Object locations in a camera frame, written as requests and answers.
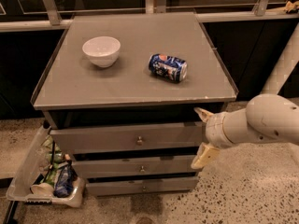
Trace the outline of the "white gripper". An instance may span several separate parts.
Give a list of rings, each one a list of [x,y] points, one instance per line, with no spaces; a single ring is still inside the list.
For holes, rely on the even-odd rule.
[[[200,120],[206,123],[206,139],[210,143],[200,145],[191,164],[193,169],[202,169],[219,156],[220,149],[232,147],[234,144],[224,132],[224,119],[227,112],[213,115],[212,112],[200,107],[195,107],[194,111]]]

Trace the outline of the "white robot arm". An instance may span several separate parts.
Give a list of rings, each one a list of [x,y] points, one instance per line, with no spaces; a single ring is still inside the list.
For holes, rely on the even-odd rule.
[[[234,112],[194,111],[206,124],[206,143],[198,148],[191,167],[202,169],[222,149],[243,143],[293,143],[299,145],[299,106],[276,94],[260,94]]]

